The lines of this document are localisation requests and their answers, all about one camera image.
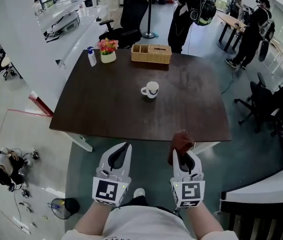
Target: white t-shirt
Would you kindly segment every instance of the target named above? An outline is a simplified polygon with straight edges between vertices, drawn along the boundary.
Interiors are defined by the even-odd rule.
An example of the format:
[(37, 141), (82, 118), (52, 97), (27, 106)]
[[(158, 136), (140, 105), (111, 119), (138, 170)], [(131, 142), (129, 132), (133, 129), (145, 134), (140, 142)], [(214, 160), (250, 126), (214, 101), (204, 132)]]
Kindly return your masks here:
[(0, 154), (0, 166), (5, 167), (5, 171), (10, 176), (13, 173), (13, 166), (9, 158), (5, 154)]
[[(184, 222), (167, 211), (146, 206), (113, 210), (102, 236), (69, 230), (61, 240), (193, 240)], [(238, 240), (233, 231), (211, 232), (202, 240)]]
[(41, 14), (41, 10), (43, 9), (42, 5), (39, 2), (35, 2), (32, 5), (32, 8), (33, 8), (36, 15)]

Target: table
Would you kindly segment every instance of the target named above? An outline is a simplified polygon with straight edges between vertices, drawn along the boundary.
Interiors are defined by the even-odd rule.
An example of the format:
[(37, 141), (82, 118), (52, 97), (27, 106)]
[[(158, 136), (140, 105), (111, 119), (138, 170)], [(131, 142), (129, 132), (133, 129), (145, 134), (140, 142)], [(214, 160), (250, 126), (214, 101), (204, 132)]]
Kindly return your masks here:
[(5, 57), (4, 57), (3, 60), (1, 61), (1, 64), (0, 64), (0, 65), (1, 65), (2, 68), (5, 68), (5, 67), (7, 67), (10, 63), (11, 63), (11, 65), (14, 67), (14, 69), (16, 70), (16, 72), (18, 73), (19, 78), (20, 78), (20, 79), (23, 79), (23, 77), (22, 77), (21, 74), (17, 71), (17, 69), (15, 68), (14, 64), (11, 62), (10, 58), (9, 58), (7, 55), (5, 55)]
[(275, 69), (271, 72), (271, 74), (273, 75), (277, 71), (277, 69), (281, 66), (281, 64), (283, 63), (283, 44), (281, 44), (280, 42), (278, 42), (274, 39), (270, 40), (270, 43), (276, 48), (276, 50), (278, 51), (278, 54), (273, 59), (272, 63), (269, 66), (266, 66), (266, 67), (269, 68), (277, 60), (278, 56), (282, 55), (282, 59), (280, 60), (278, 65), (275, 67)]
[[(217, 45), (223, 49), (226, 53), (229, 53), (229, 54), (235, 54), (236, 51), (235, 51), (235, 48), (236, 46), (238, 45), (238, 42), (240, 41), (243, 33), (245, 32), (245, 27), (246, 25), (244, 23), (242, 23), (240, 20), (228, 15), (228, 14), (225, 14), (225, 13), (222, 13), (222, 12), (218, 12), (217, 13), (218, 17), (221, 18), (225, 23), (225, 27), (223, 28), (223, 31), (221, 33), (221, 36), (217, 42)], [(224, 38), (224, 35), (227, 31), (227, 24), (230, 25), (231, 27), (233, 27), (233, 31), (230, 35), (230, 38), (228, 40), (228, 42), (226, 43), (225, 41), (223, 41), (223, 38)], [(236, 31), (239, 31), (239, 35), (234, 43), (234, 45), (232, 46), (232, 48), (229, 50), (229, 46), (231, 45), (232, 43), (232, 40), (236, 34)]]
[[(171, 141), (186, 129), (196, 142), (230, 141), (228, 119), (215, 75), (203, 58), (173, 53), (170, 64), (131, 61), (119, 49), (112, 63), (91, 67), (84, 50), (61, 93), (50, 129), (109, 138)], [(141, 94), (156, 81), (155, 99)]]
[(275, 41), (274, 39), (270, 40), (270, 43), (276, 48), (276, 50), (278, 51), (278, 54), (273, 59), (272, 63), (269, 65), (269, 67), (277, 60), (279, 55), (282, 55), (282, 60), (278, 63), (278, 65), (275, 67), (275, 69), (271, 72), (271, 74), (273, 75), (278, 70), (278, 68), (281, 66), (281, 64), (283, 63), (283, 44)]

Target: black bucket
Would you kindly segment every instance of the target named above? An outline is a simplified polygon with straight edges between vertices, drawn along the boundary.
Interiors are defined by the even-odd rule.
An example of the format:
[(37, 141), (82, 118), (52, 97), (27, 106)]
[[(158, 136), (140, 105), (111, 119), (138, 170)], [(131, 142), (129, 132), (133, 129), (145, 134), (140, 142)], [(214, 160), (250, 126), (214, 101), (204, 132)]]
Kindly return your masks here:
[(67, 220), (80, 210), (80, 205), (74, 198), (55, 198), (51, 202), (51, 210), (56, 217)]

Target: pink flower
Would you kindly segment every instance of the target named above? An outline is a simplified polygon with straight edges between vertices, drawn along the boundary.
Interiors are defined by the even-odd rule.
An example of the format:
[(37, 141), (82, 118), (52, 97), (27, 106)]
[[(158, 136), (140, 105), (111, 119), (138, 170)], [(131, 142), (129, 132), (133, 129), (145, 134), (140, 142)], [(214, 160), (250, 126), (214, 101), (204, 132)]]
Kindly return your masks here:
[(104, 55), (111, 54), (118, 49), (118, 40), (103, 39), (97, 44), (100, 52)]

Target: gray floor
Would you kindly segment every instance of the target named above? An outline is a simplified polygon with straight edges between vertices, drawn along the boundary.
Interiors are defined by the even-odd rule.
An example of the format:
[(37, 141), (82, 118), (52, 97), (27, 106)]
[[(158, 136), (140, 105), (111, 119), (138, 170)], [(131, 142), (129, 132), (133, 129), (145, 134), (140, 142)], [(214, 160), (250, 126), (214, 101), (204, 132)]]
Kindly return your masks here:
[[(154, 39), (142, 39), (142, 44), (167, 45), (167, 37), (173, 15), (173, 6), (155, 5), (152, 10), (151, 30), (159, 36)], [(210, 61), (219, 83), (220, 92), (224, 91), (232, 80), (234, 70), (225, 62), (232, 56), (221, 50), (216, 42), (221, 35), (223, 25), (217, 16), (205, 27), (193, 24), (183, 47), (183, 53), (204, 57)], [(147, 14), (141, 23), (141, 30), (147, 28)], [(266, 59), (267, 65), (274, 59), (270, 54)], [(279, 137), (271, 137), (270, 125), (263, 125), (262, 132), (254, 133), (256, 126), (252, 117), (242, 126), (238, 125), (248, 114), (248, 110), (234, 104), (234, 98), (245, 99), (251, 94), (250, 81), (258, 81), (257, 72), (264, 76), (267, 87), (274, 90), (283, 79), (283, 72), (278, 70), (271, 75), (277, 65), (275, 62), (267, 69), (256, 58), (246, 71), (234, 75), (234, 83), (222, 95), (232, 141), (220, 143), (199, 154), (206, 180), (204, 202), (211, 212), (219, 210), (221, 191), (238, 188), (264, 178), (283, 169), (283, 154), (280, 149)], [(84, 152), (73, 145), (67, 173), (66, 196), (77, 198), (81, 210), (66, 222), (66, 228), (71, 229), (78, 218), (92, 203), (92, 181), (101, 155), (104, 151), (124, 140), (88, 137), (94, 152)], [(173, 175), (172, 168), (167, 163), (170, 143), (155, 141), (130, 141), (133, 146), (130, 176), (132, 183), (124, 202), (132, 198), (135, 188), (144, 188), (146, 198), (152, 206), (163, 206), (173, 210), (174, 200), (170, 191), (169, 180)]]

